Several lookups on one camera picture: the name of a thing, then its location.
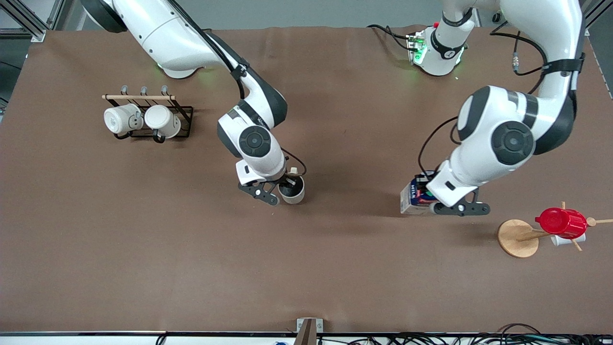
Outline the white mug grey inside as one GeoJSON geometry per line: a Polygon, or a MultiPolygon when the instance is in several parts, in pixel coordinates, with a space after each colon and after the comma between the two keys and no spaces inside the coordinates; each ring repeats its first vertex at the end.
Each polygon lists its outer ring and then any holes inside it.
{"type": "Polygon", "coordinates": [[[280,194],[282,195],[282,199],[290,204],[297,205],[300,203],[305,196],[305,181],[301,175],[298,174],[297,167],[291,167],[289,173],[283,175],[284,176],[296,176],[298,178],[298,186],[294,189],[278,189],[280,194]]]}

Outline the blue white milk carton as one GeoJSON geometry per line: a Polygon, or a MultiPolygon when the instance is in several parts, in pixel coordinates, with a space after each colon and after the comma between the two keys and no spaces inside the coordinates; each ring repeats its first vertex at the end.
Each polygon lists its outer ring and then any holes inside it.
{"type": "MultiPolygon", "coordinates": [[[[426,171],[423,175],[431,177],[433,171],[426,171]]],[[[412,180],[401,190],[400,193],[400,212],[405,215],[427,215],[431,214],[431,205],[438,202],[434,199],[413,199],[412,198],[412,180]]]]}

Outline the red plastic cup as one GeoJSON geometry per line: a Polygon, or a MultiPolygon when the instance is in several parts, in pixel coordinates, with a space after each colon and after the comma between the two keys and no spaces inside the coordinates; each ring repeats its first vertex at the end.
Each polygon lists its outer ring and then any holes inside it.
{"type": "Polygon", "coordinates": [[[567,240],[581,237],[588,228],[586,217],[578,210],[560,207],[543,210],[535,221],[545,232],[567,240]]]}

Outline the small white cup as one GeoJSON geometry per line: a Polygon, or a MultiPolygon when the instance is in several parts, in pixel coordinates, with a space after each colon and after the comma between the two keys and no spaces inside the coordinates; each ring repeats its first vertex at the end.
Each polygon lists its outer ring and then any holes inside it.
{"type": "Polygon", "coordinates": [[[586,240],[586,233],[584,233],[584,234],[582,234],[582,236],[577,237],[577,238],[572,239],[572,240],[565,239],[565,238],[562,238],[562,237],[556,236],[556,235],[551,236],[550,239],[551,239],[553,245],[555,245],[555,246],[574,244],[575,242],[576,243],[584,242],[586,240]]]}

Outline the wooden mug tree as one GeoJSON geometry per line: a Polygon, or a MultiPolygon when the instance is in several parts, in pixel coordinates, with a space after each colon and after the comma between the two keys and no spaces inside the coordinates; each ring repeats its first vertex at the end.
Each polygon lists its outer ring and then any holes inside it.
{"type": "MultiPolygon", "coordinates": [[[[564,201],[561,203],[560,208],[569,209],[564,201]]],[[[596,219],[585,217],[588,223],[587,230],[600,224],[613,224],[613,218],[596,219]]],[[[539,241],[545,238],[550,239],[551,236],[553,236],[553,234],[545,232],[542,230],[541,226],[540,229],[535,229],[528,222],[521,219],[507,220],[503,222],[497,230],[497,240],[501,249],[511,257],[519,259],[533,256],[539,249],[539,241]]],[[[582,252],[579,243],[575,242],[572,245],[578,251],[582,252]]]]}

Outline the brown table cover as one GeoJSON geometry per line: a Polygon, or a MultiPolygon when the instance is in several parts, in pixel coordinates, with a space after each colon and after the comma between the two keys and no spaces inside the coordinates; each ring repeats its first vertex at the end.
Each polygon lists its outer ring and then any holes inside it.
{"type": "Polygon", "coordinates": [[[430,77],[372,29],[219,31],[287,99],[273,133],[308,173],[304,201],[278,206],[238,190],[217,138],[238,101],[225,70],[173,80],[129,33],[48,33],[0,124],[0,331],[285,331],[311,316],[331,332],[613,333],[613,225],[582,252],[545,239],[526,259],[496,238],[561,201],[613,218],[613,101],[589,42],[573,134],[484,185],[488,216],[400,213],[435,127],[484,85],[535,83],[488,33],[430,77]],[[116,139],[102,96],[124,85],[166,85],[193,107],[190,137],[116,139]]]}

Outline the white hanging mug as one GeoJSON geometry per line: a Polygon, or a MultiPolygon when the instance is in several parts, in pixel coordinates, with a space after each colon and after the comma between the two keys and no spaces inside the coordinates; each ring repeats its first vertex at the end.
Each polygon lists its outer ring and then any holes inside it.
{"type": "Polygon", "coordinates": [[[115,135],[126,135],[144,127],[142,111],[134,104],[108,108],[103,118],[106,127],[115,135]]]}
{"type": "Polygon", "coordinates": [[[168,107],[160,104],[145,111],[144,121],[158,140],[173,138],[181,130],[180,119],[168,107]]]}

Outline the aluminium frame profile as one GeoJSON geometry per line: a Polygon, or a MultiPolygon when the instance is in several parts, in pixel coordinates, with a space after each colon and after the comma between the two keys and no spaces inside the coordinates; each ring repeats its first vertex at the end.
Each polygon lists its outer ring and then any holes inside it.
{"type": "Polygon", "coordinates": [[[59,28],[70,0],[0,0],[0,39],[43,42],[47,31],[59,28]]]}
{"type": "Polygon", "coordinates": [[[585,17],[585,28],[589,29],[609,9],[613,9],[613,0],[579,0],[585,17]]]}

